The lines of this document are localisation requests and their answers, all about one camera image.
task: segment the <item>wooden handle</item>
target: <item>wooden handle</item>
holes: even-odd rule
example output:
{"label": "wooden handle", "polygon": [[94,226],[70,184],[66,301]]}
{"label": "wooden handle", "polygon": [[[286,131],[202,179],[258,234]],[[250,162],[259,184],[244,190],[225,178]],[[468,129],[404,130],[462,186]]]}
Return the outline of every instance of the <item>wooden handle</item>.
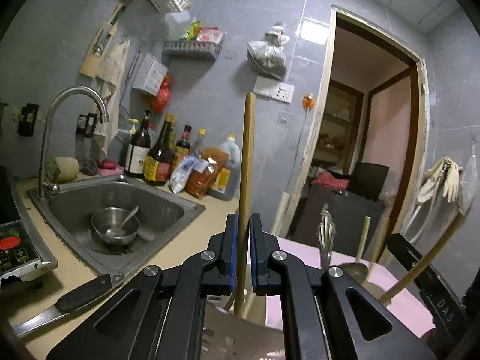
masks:
{"label": "wooden handle", "polygon": [[365,221],[363,222],[363,230],[361,232],[360,243],[358,244],[357,258],[355,259],[356,263],[360,262],[360,259],[363,256],[363,250],[365,249],[365,244],[367,243],[368,229],[370,228],[370,217],[366,216]]}
{"label": "wooden handle", "polygon": [[85,58],[80,66],[80,74],[84,76],[88,76],[91,78],[95,78],[100,70],[100,64],[102,63],[103,57],[105,56],[105,50],[110,45],[110,42],[113,39],[113,36],[117,32],[117,23],[115,23],[109,30],[110,38],[107,40],[102,53],[100,55],[95,55],[94,46],[97,44],[97,40],[100,37],[101,33],[107,25],[113,20],[115,15],[123,8],[123,3],[118,3],[115,9],[113,10],[112,14],[110,15],[108,20],[105,20],[103,24],[98,29],[95,37],[93,38],[92,42],[88,46],[87,53],[85,54]]}
{"label": "wooden handle", "polygon": [[423,270],[432,262],[432,260],[443,249],[445,244],[452,238],[452,235],[458,230],[462,224],[464,216],[457,214],[455,219],[450,223],[447,230],[441,235],[435,245],[424,255],[419,262],[417,262],[412,269],[410,269],[402,279],[394,284],[387,292],[385,292],[379,299],[382,304],[387,304],[396,294],[403,290],[411,281],[415,280]]}
{"label": "wooden handle", "polygon": [[245,96],[245,118],[243,121],[243,144],[240,170],[240,202],[238,206],[237,237],[237,285],[235,286],[235,315],[242,316],[245,292],[245,271],[247,269],[248,219],[251,208],[251,177],[254,172],[255,140],[255,95]]}
{"label": "wooden handle", "polygon": [[368,274],[367,277],[365,278],[365,281],[368,280],[371,274],[371,270],[374,267],[374,264],[378,261],[378,258],[380,257],[380,253],[382,252],[383,249],[383,243],[385,241],[385,237],[387,235],[387,230],[388,230],[388,225],[390,223],[390,217],[384,216],[381,219],[380,223],[380,229],[378,230],[378,236],[377,240],[375,242],[375,247],[373,248],[373,253],[370,257],[370,264],[368,266]]}

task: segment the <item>red plastic bag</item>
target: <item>red plastic bag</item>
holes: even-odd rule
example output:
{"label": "red plastic bag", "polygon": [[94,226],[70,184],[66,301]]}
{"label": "red plastic bag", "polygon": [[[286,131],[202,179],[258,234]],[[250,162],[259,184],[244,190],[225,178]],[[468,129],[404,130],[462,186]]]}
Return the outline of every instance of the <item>red plastic bag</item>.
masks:
{"label": "red plastic bag", "polygon": [[170,92],[171,78],[168,75],[165,75],[162,85],[156,97],[152,97],[152,108],[155,113],[162,112],[167,105],[169,105],[171,92]]}

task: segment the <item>plastic bag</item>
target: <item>plastic bag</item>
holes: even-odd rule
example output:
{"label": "plastic bag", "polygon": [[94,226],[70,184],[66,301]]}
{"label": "plastic bag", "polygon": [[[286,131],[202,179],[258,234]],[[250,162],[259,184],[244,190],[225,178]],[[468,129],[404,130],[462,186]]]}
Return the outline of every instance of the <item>plastic bag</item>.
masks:
{"label": "plastic bag", "polygon": [[171,92],[170,92],[171,79],[168,75],[165,75],[162,85],[155,97],[152,97],[151,104],[154,112],[158,114],[162,112],[167,105],[169,105]]}
{"label": "plastic bag", "polygon": [[263,40],[249,42],[247,52],[248,60],[256,71],[279,80],[287,73],[287,57],[283,47],[290,37],[284,35],[284,31],[282,25],[275,24],[272,30],[265,33]]}
{"label": "plastic bag", "polygon": [[188,178],[200,159],[194,155],[187,155],[181,159],[170,177],[170,190],[176,195],[182,192],[187,184]]}
{"label": "plastic bag", "polygon": [[472,204],[475,191],[477,190],[477,184],[477,157],[475,154],[472,154],[463,171],[462,180],[460,180],[458,205],[463,214],[468,211]]}
{"label": "plastic bag", "polygon": [[202,151],[202,159],[193,168],[185,190],[201,199],[228,159],[229,155],[216,147],[205,148]]}

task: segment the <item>soy sauce bottle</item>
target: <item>soy sauce bottle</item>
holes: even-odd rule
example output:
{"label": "soy sauce bottle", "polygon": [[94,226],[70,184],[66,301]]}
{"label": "soy sauce bottle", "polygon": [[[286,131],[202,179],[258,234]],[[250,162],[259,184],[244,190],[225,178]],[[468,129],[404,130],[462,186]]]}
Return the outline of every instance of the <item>soy sauce bottle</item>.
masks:
{"label": "soy sauce bottle", "polygon": [[173,119],[173,114],[165,115],[160,136],[146,156],[143,178],[151,185],[164,185],[169,177],[169,169],[173,160],[173,151],[169,148]]}
{"label": "soy sauce bottle", "polygon": [[177,141],[175,145],[175,151],[173,154],[173,162],[170,168],[170,173],[176,168],[179,162],[182,160],[183,157],[190,154],[190,141],[188,138],[190,137],[191,126],[188,124],[185,125],[185,129],[183,130],[183,134],[181,139]]}
{"label": "soy sauce bottle", "polygon": [[125,160],[125,172],[129,176],[142,177],[145,158],[150,150],[150,111],[145,111],[140,128],[135,132],[128,145],[127,159]]}

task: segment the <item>metal bowl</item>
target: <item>metal bowl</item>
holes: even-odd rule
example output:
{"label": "metal bowl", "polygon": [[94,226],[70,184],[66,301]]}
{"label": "metal bowl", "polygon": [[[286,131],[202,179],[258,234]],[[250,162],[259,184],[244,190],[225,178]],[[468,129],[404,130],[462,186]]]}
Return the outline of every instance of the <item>metal bowl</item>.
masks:
{"label": "metal bowl", "polygon": [[139,220],[133,216],[119,228],[128,214],[129,211],[123,208],[102,208],[92,215],[92,226],[103,242],[110,245],[126,245],[134,240],[140,227]]}

